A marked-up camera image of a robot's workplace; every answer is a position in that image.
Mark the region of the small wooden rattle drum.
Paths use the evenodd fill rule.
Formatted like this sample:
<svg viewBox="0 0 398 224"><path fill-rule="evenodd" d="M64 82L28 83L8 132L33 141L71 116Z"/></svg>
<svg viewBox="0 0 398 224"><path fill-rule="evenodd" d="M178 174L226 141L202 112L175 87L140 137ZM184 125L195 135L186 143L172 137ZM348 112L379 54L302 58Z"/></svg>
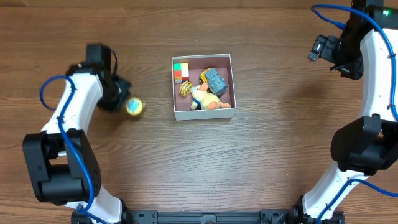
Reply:
<svg viewBox="0 0 398 224"><path fill-rule="evenodd" d="M144 102L136 97L128 99L126 111L131 116L139 116L144 110Z"/></svg>

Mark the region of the multicoloured puzzle cube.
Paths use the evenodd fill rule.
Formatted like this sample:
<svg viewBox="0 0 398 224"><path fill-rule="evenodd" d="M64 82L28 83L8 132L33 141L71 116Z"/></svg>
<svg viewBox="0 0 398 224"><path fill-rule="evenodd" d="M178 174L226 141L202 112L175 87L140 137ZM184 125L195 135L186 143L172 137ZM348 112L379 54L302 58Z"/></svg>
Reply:
<svg viewBox="0 0 398 224"><path fill-rule="evenodd" d="M189 80L189 66L188 63L173 64L173 76L175 83L183 83Z"/></svg>

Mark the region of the yellow round ridged toy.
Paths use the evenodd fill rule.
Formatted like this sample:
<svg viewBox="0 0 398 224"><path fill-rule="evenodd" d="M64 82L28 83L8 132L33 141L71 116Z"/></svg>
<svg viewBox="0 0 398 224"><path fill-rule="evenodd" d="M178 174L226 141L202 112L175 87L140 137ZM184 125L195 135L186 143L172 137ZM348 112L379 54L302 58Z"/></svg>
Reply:
<svg viewBox="0 0 398 224"><path fill-rule="evenodd" d="M187 97L190 93L191 93L191 89L193 87L193 84L186 80L183 83L180 84L180 88L179 88L179 93L182 97Z"/></svg>

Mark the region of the cream plush animal toy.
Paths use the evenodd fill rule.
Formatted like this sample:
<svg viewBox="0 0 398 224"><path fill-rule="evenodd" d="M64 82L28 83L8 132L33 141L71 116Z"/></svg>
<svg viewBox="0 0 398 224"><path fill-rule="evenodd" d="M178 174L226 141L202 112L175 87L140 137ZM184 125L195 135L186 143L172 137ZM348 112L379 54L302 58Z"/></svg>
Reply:
<svg viewBox="0 0 398 224"><path fill-rule="evenodd" d="M222 108L231 108L227 102L223 103L216 95L208 92L208 84L194 86L190 93L193 97L191 110L214 110Z"/></svg>

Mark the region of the yellow and grey toy truck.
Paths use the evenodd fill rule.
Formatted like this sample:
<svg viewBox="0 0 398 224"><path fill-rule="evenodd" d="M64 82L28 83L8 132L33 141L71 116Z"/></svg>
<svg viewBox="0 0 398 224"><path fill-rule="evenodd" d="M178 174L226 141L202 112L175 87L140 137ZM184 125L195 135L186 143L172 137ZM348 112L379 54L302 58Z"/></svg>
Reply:
<svg viewBox="0 0 398 224"><path fill-rule="evenodd" d="M222 96L225 94L228 87L224 78L215 68L207 68L203 71L200 75L200 83L207 83L208 91L212 92L216 96Z"/></svg>

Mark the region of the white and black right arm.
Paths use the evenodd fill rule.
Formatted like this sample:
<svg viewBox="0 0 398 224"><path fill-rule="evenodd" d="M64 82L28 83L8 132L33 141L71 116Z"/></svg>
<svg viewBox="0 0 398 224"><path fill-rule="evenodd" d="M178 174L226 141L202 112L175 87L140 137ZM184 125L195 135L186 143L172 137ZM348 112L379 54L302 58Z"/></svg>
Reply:
<svg viewBox="0 0 398 224"><path fill-rule="evenodd" d="M397 160L397 10L382 1L353 1L341 35L319 35L309 53L342 77L363 81L359 117L337 130L332 163L289 213L289 223L343 223L337 206L368 177Z"/></svg>

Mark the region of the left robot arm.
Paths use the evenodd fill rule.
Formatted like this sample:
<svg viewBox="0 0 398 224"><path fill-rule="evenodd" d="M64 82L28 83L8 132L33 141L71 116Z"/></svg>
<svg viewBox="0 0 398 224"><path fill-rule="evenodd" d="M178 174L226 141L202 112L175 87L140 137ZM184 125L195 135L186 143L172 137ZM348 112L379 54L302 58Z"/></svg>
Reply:
<svg viewBox="0 0 398 224"><path fill-rule="evenodd" d="M22 142L35 197L74 209L72 223L134 223L127 205L101 183L101 170L86 136L95 108L123 110L131 84L117 76L117 56L100 43L86 46L86 59L49 78L65 90L48 123Z"/></svg>

